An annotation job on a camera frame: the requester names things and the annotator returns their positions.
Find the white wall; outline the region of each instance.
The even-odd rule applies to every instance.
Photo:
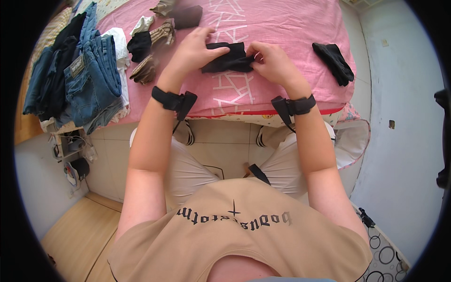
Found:
[[[384,1],[360,15],[372,81],[371,142],[351,201],[414,264],[437,223],[443,190],[443,89],[435,51],[402,0]],[[382,39],[389,46],[382,47]],[[395,121],[395,129],[388,121]]]
[[[64,176],[64,163],[57,163],[51,155],[49,136],[41,134],[14,149],[22,201],[38,240],[88,191],[83,181],[69,199],[72,186]]]

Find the jeans back pocket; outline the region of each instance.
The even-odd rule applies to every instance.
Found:
[[[100,112],[96,90],[90,75],[81,74],[80,79],[73,81],[67,91],[72,105],[72,118],[75,126],[88,124]]]

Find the tile floor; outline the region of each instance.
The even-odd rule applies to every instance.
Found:
[[[343,20],[348,30],[351,51],[357,65],[354,96],[351,102],[367,120],[371,113],[370,68],[365,40],[356,12],[340,1]],[[255,144],[259,125],[222,120],[190,121],[196,143],[188,151],[203,165],[223,169],[225,178],[243,177],[242,164],[261,165],[274,151]],[[129,155],[129,138],[137,123],[114,125],[96,130],[92,143],[98,159],[90,165],[89,189],[99,195],[122,202]],[[340,172],[348,195],[354,188],[362,160]]]

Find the black clothing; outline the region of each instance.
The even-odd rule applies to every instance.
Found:
[[[203,74],[217,73],[226,71],[228,69],[244,73],[248,73],[253,70],[253,68],[251,68],[249,64],[254,61],[254,57],[253,56],[246,57],[243,42],[233,44],[229,44],[227,42],[207,44],[207,49],[216,49],[220,47],[229,47],[230,52],[206,64],[202,68]]]
[[[137,32],[127,43],[127,50],[132,53],[132,62],[140,63],[148,55],[152,46],[152,39],[148,31]]]
[[[40,107],[46,108],[44,113],[39,115],[39,120],[48,120],[51,117],[59,117],[66,108],[66,90],[64,69],[72,63],[78,39],[75,36],[66,38],[61,49],[54,53],[53,61],[50,64],[49,72],[41,90]]]
[[[313,43],[312,47],[315,53],[327,64],[337,79],[338,85],[346,86],[349,81],[354,80],[354,74],[336,44],[323,45]]]
[[[202,17],[202,7],[197,5],[183,10],[172,10],[169,17],[174,18],[175,29],[197,27]]]
[[[78,14],[55,38],[52,61],[41,86],[40,102],[36,106],[38,112],[43,112],[39,115],[41,121],[59,117],[66,108],[64,69],[73,61],[85,18],[86,12]]]

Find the cross graphic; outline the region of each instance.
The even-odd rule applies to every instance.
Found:
[[[239,212],[235,211],[235,199],[233,200],[233,211],[227,211],[227,212],[228,213],[233,213],[233,216],[235,216],[236,213],[239,213]]]

